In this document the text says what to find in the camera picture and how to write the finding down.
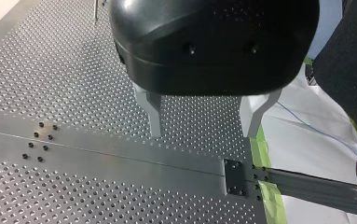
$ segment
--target white cloth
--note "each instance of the white cloth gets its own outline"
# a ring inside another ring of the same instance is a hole
[[[357,153],[357,132],[344,110],[320,87],[309,86],[303,65],[296,79],[282,90],[279,102],[312,127],[350,145]],[[262,125],[271,166],[357,184],[356,155],[338,141],[303,125],[275,104]],[[357,216],[282,196],[289,224],[357,224]]]

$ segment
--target metal table surface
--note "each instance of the metal table surface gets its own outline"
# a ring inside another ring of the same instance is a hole
[[[92,10],[21,0],[0,21],[0,223],[266,223],[226,195],[223,159],[252,165],[240,98],[165,96],[152,138]]]

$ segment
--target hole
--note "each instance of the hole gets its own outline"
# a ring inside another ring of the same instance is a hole
[[[196,46],[192,43],[185,43],[184,52],[193,55],[196,52]]]
[[[248,53],[257,53],[259,50],[259,47],[255,44],[253,41],[247,41],[244,43],[242,46],[242,52],[244,53],[244,56],[246,56]]]

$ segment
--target blue cable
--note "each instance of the blue cable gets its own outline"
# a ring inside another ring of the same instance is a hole
[[[327,134],[327,133],[323,133],[315,128],[313,128],[311,125],[307,124],[305,121],[303,121],[302,119],[300,119],[296,114],[294,114],[294,112],[292,112],[291,110],[289,110],[288,108],[286,108],[284,105],[282,105],[280,102],[277,102],[280,106],[282,106],[284,109],[286,109],[289,113],[291,113],[296,119],[300,120],[300,122],[302,122],[304,125],[308,126],[309,128],[311,128],[313,131],[326,135],[332,139],[335,139],[336,141],[338,141],[339,143],[343,144],[344,146],[346,146],[347,148],[349,148],[351,150],[351,152],[357,157],[357,153],[355,152],[355,150],[353,148],[351,148],[349,145],[347,145],[346,143],[344,143],[343,141],[341,141],[338,138],[335,138],[334,136]]]

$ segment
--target metal rod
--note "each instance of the metal rod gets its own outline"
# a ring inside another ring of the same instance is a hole
[[[283,195],[357,215],[357,185],[273,169],[268,169],[268,177]]]
[[[98,20],[99,0],[94,0],[94,20]]]

